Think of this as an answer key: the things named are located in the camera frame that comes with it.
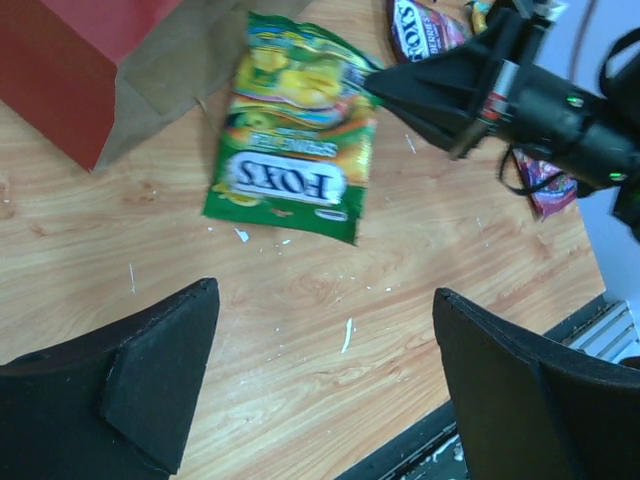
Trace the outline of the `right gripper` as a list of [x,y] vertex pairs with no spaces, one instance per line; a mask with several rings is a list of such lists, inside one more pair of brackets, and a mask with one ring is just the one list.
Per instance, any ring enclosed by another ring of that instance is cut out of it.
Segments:
[[639,68],[601,69],[599,96],[534,65],[536,10],[493,9],[486,30],[426,60],[368,76],[366,90],[433,146],[466,155],[492,136],[589,188],[639,184]]

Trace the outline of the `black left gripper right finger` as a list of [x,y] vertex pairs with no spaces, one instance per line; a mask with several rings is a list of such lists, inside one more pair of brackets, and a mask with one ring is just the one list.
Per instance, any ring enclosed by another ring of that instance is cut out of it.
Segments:
[[636,479],[639,371],[434,293],[440,348],[473,479]]

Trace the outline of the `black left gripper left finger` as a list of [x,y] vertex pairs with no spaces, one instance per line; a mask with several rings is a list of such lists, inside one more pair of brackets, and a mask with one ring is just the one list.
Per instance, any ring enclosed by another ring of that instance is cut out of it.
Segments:
[[5,479],[167,479],[181,466],[220,309],[203,278],[1,368]]

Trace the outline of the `purple candy packet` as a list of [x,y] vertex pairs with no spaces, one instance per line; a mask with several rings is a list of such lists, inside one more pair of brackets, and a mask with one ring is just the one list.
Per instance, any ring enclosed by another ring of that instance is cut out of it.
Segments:
[[554,215],[577,198],[577,182],[570,175],[560,174],[560,170],[545,161],[533,160],[522,151],[514,151],[515,162],[524,188],[533,188],[552,181],[528,195],[534,216],[543,220]]
[[464,44],[469,28],[414,0],[386,2],[390,48],[398,64],[415,63]]

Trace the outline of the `green candy packet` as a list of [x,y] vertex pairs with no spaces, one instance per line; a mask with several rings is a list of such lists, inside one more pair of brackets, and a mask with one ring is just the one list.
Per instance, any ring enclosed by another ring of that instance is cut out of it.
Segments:
[[474,34],[480,34],[488,28],[487,18],[492,7],[492,1],[471,0],[465,4],[471,31]]
[[380,64],[312,23],[250,13],[204,216],[354,244],[369,184]]

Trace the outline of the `red paper bag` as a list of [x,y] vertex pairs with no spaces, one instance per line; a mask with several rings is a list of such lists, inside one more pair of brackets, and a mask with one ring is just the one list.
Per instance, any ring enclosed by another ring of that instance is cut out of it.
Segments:
[[123,156],[231,76],[250,13],[301,1],[5,1],[1,98],[82,168]]

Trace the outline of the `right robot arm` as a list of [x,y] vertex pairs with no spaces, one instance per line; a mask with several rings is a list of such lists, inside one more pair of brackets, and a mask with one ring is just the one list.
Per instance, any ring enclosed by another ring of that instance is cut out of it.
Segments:
[[464,157],[486,137],[547,161],[581,198],[615,187],[612,214],[639,232],[639,60],[603,66],[593,95],[536,64],[548,1],[497,1],[488,27],[426,60],[367,77],[365,88],[427,142]]

